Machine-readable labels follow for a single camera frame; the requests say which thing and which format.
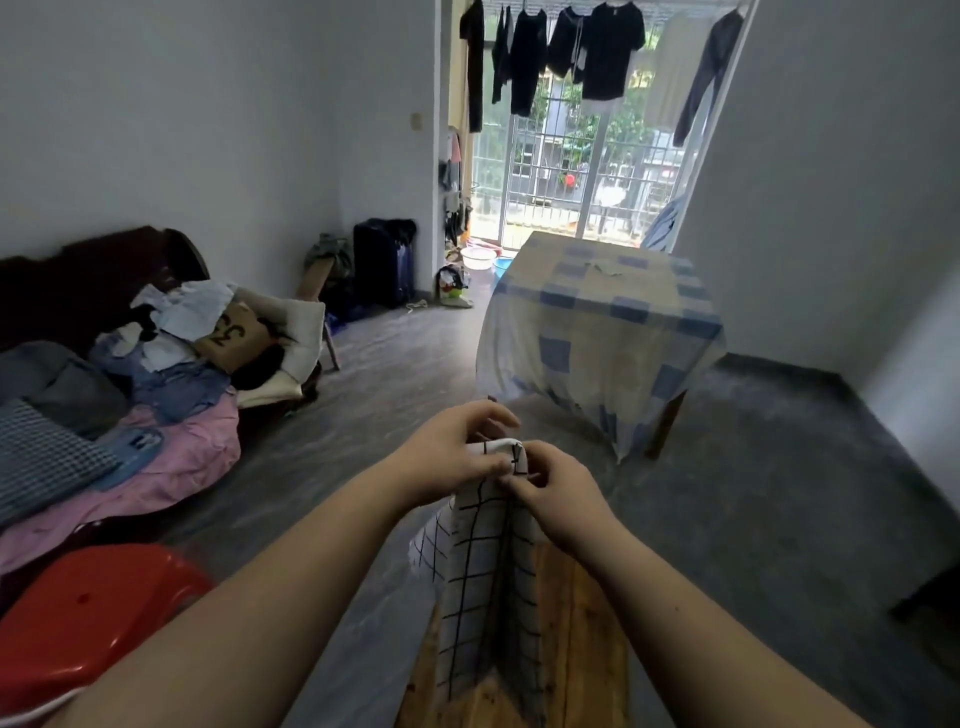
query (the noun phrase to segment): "white wall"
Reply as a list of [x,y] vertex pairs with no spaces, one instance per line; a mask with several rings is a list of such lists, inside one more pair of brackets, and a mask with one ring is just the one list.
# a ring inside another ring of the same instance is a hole
[[960,255],[858,390],[921,470],[960,511]]
[[674,252],[734,351],[839,372],[904,258],[956,230],[960,17],[758,2]]
[[[339,29],[333,108],[343,225],[349,230],[368,217],[415,220],[416,286],[429,291],[442,249],[440,0],[342,3],[324,11],[324,20]],[[419,130],[411,128],[415,113]]]
[[960,509],[958,23],[759,0],[674,253],[732,351],[843,375]]
[[318,39],[292,0],[11,0],[0,255],[154,225],[289,294],[339,225]]

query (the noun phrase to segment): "light blue cloth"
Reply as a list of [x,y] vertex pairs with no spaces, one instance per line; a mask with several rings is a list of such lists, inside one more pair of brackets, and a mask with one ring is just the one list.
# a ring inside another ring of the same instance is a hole
[[597,425],[622,459],[724,351],[689,261],[534,232],[493,289],[477,387],[500,400],[544,395]]
[[118,341],[116,334],[97,342],[90,361],[103,371],[132,378],[132,399],[153,408],[161,425],[179,423],[216,404],[230,385],[230,377],[212,365],[196,361],[148,372],[143,368],[143,345],[137,344],[126,356],[114,356],[110,350]]
[[116,470],[94,480],[89,487],[108,491],[142,471],[163,450],[163,433],[156,427],[117,427],[97,441],[120,463]]

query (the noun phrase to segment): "sliding glass door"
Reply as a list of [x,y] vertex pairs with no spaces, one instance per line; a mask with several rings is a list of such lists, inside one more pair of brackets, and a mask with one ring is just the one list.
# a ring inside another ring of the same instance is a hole
[[[569,75],[558,79],[547,71],[530,117],[512,116],[509,85],[502,100],[491,103],[488,49],[484,127],[473,140],[471,235],[511,249],[533,231],[640,245],[672,197],[684,163],[684,150],[672,146],[669,130],[644,124],[657,46],[669,15],[641,7],[646,46],[635,57],[622,103],[603,113],[585,112],[583,87]],[[492,38],[498,8],[489,12],[487,37]]]

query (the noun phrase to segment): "right hand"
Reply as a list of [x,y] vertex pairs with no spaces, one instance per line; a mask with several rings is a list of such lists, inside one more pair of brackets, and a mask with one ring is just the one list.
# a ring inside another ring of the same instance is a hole
[[588,544],[618,524],[590,471],[575,457],[539,440],[523,443],[531,477],[502,481],[522,500],[554,544],[580,557]]

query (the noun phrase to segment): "suitcase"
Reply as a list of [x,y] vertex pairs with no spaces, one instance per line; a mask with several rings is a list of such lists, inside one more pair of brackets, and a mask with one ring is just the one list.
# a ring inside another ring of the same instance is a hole
[[413,220],[371,218],[353,228],[353,288],[364,304],[395,308],[414,297]]

